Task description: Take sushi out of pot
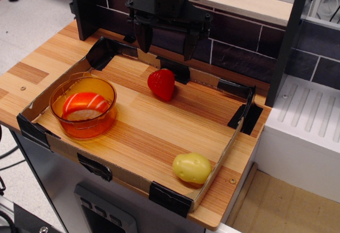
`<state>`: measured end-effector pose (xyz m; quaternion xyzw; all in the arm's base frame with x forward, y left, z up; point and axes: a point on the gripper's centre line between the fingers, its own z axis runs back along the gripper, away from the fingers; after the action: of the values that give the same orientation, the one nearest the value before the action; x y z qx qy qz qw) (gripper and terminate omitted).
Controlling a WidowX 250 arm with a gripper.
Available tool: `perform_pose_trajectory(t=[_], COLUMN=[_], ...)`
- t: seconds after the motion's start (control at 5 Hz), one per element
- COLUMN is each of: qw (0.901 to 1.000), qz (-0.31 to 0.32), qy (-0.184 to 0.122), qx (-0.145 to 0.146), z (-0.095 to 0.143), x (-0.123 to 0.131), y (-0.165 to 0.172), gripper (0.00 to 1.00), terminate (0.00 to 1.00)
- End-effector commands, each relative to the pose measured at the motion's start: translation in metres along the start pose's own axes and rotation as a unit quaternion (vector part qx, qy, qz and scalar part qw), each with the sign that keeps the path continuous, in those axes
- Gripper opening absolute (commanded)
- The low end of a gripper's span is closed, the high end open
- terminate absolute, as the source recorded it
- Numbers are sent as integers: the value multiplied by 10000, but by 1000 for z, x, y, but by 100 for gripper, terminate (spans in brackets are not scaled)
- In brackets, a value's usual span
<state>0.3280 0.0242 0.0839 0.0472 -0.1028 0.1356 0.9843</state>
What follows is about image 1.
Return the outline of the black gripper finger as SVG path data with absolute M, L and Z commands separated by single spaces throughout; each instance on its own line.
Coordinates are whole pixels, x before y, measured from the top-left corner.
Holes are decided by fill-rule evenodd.
M 148 53 L 152 43 L 152 27 L 138 20 L 134 20 L 134 34 L 140 49 Z
M 198 40 L 199 32 L 196 30 L 189 30 L 188 33 L 185 35 L 183 46 L 183 56 L 185 61 L 188 61 L 192 58 Z

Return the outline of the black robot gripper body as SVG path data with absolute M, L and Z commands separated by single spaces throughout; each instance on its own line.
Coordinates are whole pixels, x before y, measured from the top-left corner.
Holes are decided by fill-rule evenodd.
M 199 34 L 210 32 L 213 16 L 195 7 L 189 0 L 127 0 L 128 23 Z

